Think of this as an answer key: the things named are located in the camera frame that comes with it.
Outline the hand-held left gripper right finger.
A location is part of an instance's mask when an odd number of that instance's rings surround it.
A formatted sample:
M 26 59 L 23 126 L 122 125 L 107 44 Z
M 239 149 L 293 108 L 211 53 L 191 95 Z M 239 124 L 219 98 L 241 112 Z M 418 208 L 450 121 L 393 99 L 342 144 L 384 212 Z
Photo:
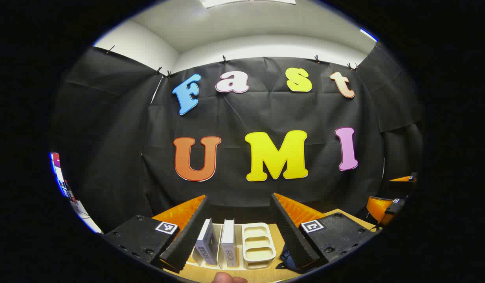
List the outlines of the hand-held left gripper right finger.
M 298 273 L 330 265 L 378 235 L 343 212 L 325 215 L 278 193 L 270 210 Z

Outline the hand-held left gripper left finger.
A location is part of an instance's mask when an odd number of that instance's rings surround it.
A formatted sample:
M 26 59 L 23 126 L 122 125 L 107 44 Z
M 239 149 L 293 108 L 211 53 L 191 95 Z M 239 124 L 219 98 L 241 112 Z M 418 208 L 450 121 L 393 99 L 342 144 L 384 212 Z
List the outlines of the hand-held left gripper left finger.
M 154 217 L 131 217 L 103 238 L 137 261 L 178 273 L 194 249 L 208 208 L 208 197 L 201 195 Z

